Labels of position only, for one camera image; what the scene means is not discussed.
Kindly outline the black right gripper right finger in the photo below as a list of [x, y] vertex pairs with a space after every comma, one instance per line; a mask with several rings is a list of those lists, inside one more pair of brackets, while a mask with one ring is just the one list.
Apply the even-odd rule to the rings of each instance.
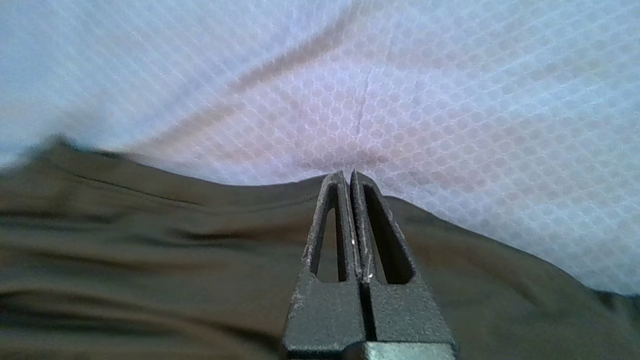
[[373, 341], [434, 344], [457, 350], [418, 260], [372, 178], [350, 176], [350, 203], [358, 242], [365, 322]]

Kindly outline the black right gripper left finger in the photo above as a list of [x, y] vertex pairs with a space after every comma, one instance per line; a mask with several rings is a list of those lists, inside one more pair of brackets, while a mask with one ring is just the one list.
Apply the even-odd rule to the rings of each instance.
[[[318, 269], [331, 211], [336, 217], [338, 280], [323, 282], [318, 279]], [[361, 280], [350, 190], [344, 174], [338, 171], [327, 175], [320, 187], [286, 315], [281, 340], [284, 359], [340, 360], [345, 349], [365, 340]]]

